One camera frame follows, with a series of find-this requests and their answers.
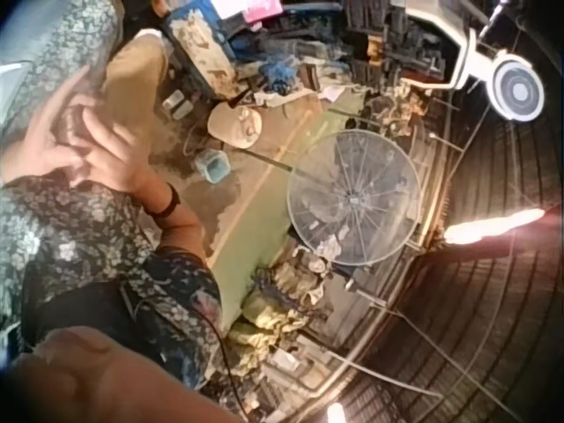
blurry skin in foreground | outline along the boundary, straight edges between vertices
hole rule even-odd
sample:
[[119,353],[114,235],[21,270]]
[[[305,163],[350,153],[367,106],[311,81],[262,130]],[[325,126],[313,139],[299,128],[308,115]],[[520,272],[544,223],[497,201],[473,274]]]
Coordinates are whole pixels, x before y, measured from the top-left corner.
[[38,422],[240,423],[101,332],[54,330],[8,374]]

patterned fabric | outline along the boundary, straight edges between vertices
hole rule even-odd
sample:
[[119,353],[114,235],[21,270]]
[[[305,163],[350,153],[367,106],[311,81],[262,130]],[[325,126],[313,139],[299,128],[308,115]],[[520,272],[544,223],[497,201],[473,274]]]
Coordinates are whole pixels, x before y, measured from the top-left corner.
[[[114,3],[64,2],[61,25],[11,106],[7,134],[24,129],[33,111],[84,64],[97,70],[89,89],[99,88],[119,39]],[[219,290],[195,257],[155,253],[136,223],[139,210],[129,196],[97,184],[69,189],[57,173],[1,188],[0,330],[19,321],[22,309],[37,310],[90,284],[119,284],[132,318],[167,368],[195,388],[217,347],[205,319],[219,327]],[[33,288],[31,299],[25,287]]]

khaki pants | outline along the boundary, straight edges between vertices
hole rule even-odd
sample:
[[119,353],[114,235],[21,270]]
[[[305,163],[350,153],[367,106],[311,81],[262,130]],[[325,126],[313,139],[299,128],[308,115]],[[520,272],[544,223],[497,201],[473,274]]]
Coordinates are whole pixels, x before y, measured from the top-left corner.
[[167,55],[162,41],[143,35],[128,43],[110,62],[102,88],[109,115],[133,132],[147,156],[151,152],[157,88],[166,71]]

hand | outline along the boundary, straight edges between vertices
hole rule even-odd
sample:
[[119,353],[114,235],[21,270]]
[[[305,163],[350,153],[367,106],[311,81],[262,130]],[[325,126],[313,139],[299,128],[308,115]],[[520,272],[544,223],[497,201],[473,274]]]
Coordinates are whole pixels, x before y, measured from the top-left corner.
[[57,144],[51,129],[89,69],[85,66],[67,79],[33,114],[23,141],[6,149],[0,159],[4,183],[23,176],[43,176],[58,168],[79,168],[84,165],[84,159],[74,148]]
[[135,136],[117,123],[109,129],[90,108],[84,109],[83,120],[97,144],[71,136],[72,145],[86,150],[85,161],[90,165],[90,172],[70,184],[76,186],[87,179],[129,194],[139,191],[153,171],[147,156],[137,148]]

corrugated wall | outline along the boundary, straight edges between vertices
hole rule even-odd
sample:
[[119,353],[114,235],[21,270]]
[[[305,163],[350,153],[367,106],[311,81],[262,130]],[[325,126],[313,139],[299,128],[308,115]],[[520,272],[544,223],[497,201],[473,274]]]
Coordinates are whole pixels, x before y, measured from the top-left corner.
[[[496,31],[502,45],[510,46],[515,36],[507,23]],[[516,51],[545,83],[545,111],[515,125],[494,111],[486,114],[452,180],[447,224],[561,203],[560,78],[524,33]],[[481,86],[456,100],[461,111],[451,140],[463,145],[488,101]],[[399,306],[463,367],[473,362],[470,375],[522,421],[561,421],[564,411],[561,247],[560,239],[542,251],[431,267]],[[374,370],[448,395],[438,403],[360,375],[339,399],[348,423],[518,421],[465,378],[453,389],[461,373],[402,321],[373,351],[366,363]],[[548,417],[550,408],[560,415]],[[310,421],[324,421],[323,413]]]

